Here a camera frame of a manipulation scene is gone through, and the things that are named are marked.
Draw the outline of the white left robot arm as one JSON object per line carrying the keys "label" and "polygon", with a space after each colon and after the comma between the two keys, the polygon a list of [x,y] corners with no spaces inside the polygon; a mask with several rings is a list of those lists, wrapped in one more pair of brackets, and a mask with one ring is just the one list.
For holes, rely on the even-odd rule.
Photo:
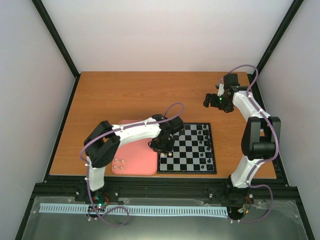
{"label": "white left robot arm", "polygon": [[130,124],[111,125],[107,120],[100,122],[84,141],[79,153],[87,167],[86,195],[95,202],[103,198],[105,169],[114,160],[118,148],[150,139],[147,146],[155,153],[166,155],[174,147],[172,135],[182,127],[183,122],[179,116],[166,118],[162,114]]}

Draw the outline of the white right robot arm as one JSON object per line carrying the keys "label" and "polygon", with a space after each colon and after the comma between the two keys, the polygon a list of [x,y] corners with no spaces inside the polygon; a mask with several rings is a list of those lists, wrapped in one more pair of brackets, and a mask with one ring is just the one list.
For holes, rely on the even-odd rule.
{"label": "white right robot arm", "polygon": [[242,201],[251,187],[258,169],[279,155],[281,120],[269,115],[254,99],[246,86],[219,85],[218,93],[207,93],[203,106],[214,107],[225,113],[237,108],[246,121],[241,139],[242,158],[228,177],[224,199],[229,203]]}

